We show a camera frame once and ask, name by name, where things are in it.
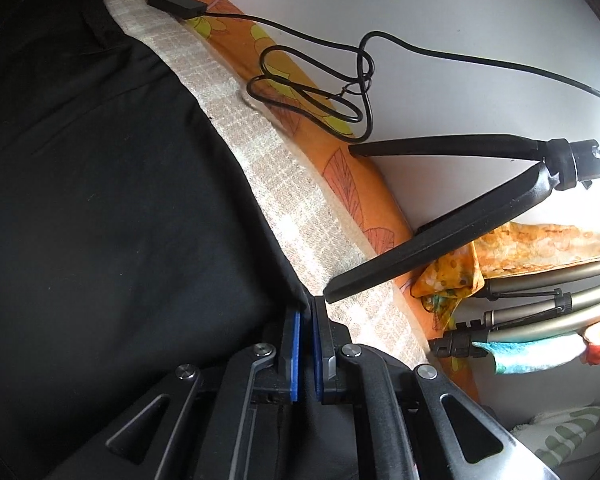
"beige checkered cloth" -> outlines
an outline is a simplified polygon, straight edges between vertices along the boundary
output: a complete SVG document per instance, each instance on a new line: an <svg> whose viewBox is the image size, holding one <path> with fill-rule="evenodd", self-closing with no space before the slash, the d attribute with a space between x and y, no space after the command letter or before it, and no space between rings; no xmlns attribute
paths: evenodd
<svg viewBox="0 0 600 480"><path fill-rule="evenodd" d="M311 293L321 294L332 276L373 255L311 162L266 112L248 102L237 78L204 41L145 0L104 1L120 27L160 56L200 102ZM424 334L393 284L331 304L328 311L331 319L349 327L353 341L375 346L411 367L426 361Z"/></svg>

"black cloth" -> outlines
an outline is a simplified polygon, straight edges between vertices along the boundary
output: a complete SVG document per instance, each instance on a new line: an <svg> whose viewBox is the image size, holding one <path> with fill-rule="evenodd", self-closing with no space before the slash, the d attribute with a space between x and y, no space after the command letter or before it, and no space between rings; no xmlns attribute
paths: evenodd
<svg viewBox="0 0 600 480"><path fill-rule="evenodd" d="M308 300L197 101L102 0L24 0L10 13L0 26L7 476L42 478L163 374L227 359Z"/></svg>

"metal tube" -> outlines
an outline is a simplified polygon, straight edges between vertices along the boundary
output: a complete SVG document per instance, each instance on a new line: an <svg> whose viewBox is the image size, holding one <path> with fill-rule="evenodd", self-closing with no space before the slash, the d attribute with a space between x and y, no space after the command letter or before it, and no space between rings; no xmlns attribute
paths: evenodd
<svg viewBox="0 0 600 480"><path fill-rule="evenodd" d="M579 330L600 321L600 303L572 314L530 325L489 332L489 342L524 343Z"/></svg>
<svg viewBox="0 0 600 480"><path fill-rule="evenodd" d="M600 285L581 290L580 292L575 292L571 295L571 303L574 311L600 303ZM544 312L554 306L554 300L544 300L539 303L512 306L500 310L488 310L484 313L484 323L487 328L491 328L496 324Z"/></svg>
<svg viewBox="0 0 600 480"><path fill-rule="evenodd" d="M489 280L488 287L491 294L498 294L503 292L515 292L517 290L529 290L531 288L543 288L545 286L557 285L558 283L577 282L578 280L584 280L599 275L600 261L575 267L567 267L565 269L528 274L526 276L497 278Z"/></svg>

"blue strip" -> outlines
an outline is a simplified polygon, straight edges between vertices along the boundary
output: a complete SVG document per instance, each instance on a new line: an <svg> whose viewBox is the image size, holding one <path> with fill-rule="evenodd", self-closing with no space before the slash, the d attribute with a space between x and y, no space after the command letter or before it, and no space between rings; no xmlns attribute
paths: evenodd
<svg viewBox="0 0 600 480"><path fill-rule="evenodd" d="M294 340L291 348L291 402L298 400L298 373L300 361L300 311L294 314Z"/></svg>
<svg viewBox="0 0 600 480"><path fill-rule="evenodd" d="M315 381L315 396L318 402L322 402L322 392L324 384L322 384L322 347L320 346L320 334L318 333L318 317L315 315L315 308L312 308L311 323L314 329L314 381Z"/></svg>

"teal cloth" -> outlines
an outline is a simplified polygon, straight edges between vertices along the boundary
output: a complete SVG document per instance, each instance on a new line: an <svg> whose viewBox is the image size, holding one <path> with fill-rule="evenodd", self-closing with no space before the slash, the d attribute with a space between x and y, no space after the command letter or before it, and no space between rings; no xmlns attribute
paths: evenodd
<svg viewBox="0 0 600 480"><path fill-rule="evenodd" d="M587 346L575 332L528 343L478 343L496 361L497 374L526 374L568 363Z"/></svg>

